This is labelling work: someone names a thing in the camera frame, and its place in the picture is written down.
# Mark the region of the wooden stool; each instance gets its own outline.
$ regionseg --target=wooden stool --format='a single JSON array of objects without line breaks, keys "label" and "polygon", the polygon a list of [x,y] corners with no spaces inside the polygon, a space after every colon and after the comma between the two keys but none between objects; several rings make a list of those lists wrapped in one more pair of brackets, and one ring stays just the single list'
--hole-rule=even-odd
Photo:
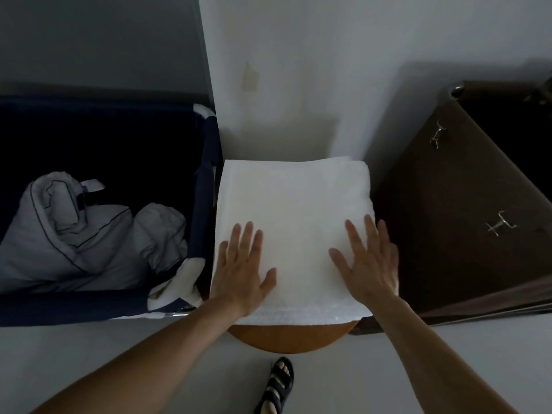
[{"label": "wooden stool", "polygon": [[358,321],[333,325],[233,325],[228,332],[239,341],[267,352],[305,353],[329,346],[339,340]]}]

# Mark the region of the hand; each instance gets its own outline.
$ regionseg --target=hand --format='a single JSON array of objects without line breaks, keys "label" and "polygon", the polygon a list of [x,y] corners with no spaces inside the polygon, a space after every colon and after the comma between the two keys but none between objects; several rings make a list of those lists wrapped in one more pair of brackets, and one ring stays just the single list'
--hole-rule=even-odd
[{"label": "hand", "polygon": [[353,223],[345,221],[354,253],[352,269],[339,250],[330,248],[329,255],[351,295],[371,310],[371,307],[382,300],[398,296],[398,248],[389,240],[387,225],[383,220],[377,224],[379,234],[369,215],[364,217],[364,224],[368,235],[368,249],[364,248]]},{"label": "hand", "polygon": [[220,243],[210,296],[211,298],[228,298],[236,305],[239,318],[256,310],[276,286],[276,268],[268,271],[263,283],[259,278],[263,231],[258,230],[255,233],[250,251],[253,222],[247,222],[245,225],[241,242],[239,241],[240,230],[239,223],[235,224],[230,237],[230,245],[227,241]]}]

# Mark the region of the navy blue fabric bin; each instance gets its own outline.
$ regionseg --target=navy blue fabric bin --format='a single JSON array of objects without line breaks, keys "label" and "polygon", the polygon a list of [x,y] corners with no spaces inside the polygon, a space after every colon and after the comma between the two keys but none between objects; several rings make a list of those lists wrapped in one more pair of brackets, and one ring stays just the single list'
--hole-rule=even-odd
[{"label": "navy blue fabric bin", "polygon": [[[212,271],[215,174],[221,171],[214,116],[193,106],[64,97],[0,97],[0,239],[26,186],[43,174],[65,171],[98,179],[103,203],[133,214],[150,202],[176,208],[187,220],[188,257]],[[141,289],[0,295],[0,326],[58,325],[132,316],[147,311],[150,279]],[[190,306],[176,301],[160,311]]]}]

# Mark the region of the foot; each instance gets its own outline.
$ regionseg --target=foot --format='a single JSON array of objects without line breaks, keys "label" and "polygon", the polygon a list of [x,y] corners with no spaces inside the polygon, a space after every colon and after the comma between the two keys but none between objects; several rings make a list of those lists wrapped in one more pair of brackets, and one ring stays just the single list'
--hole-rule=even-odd
[{"label": "foot", "polygon": [[[276,366],[278,366],[280,369],[282,369],[289,376],[289,370],[287,369],[288,367],[284,364],[284,362],[279,362],[279,363],[276,364]],[[280,383],[281,386],[284,386],[284,384],[281,383],[281,381],[278,379],[278,377],[276,375],[272,374],[270,377],[273,377],[274,379],[276,379]],[[276,398],[280,399],[280,394],[278,393],[278,391],[276,389],[269,386],[269,387],[267,387],[267,391],[272,391],[274,393],[274,395],[276,396]],[[260,412],[261,412],[261,414],[278,414],[278,411],[276,411],[276,407],[270,401],[265,401],[263,403],[263,406],[262,406]]]}]

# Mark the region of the floor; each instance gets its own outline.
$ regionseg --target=floor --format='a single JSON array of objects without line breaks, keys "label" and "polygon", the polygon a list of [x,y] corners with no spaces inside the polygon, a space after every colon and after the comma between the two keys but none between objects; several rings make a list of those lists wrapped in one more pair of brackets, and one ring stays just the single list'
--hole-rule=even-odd
[{"label": "floor", "polygon": [[[26,413],[171,320],[117,320],[0,329],[0,407]],[[552,404],[552,315],[437,327],[520,412]],[[247,413],[276,355],[224,334],[199,359],[167,413]],[[296,383],[287,414],[421,413],[407,376],[382,334],[346,336],[291,357]]]}]

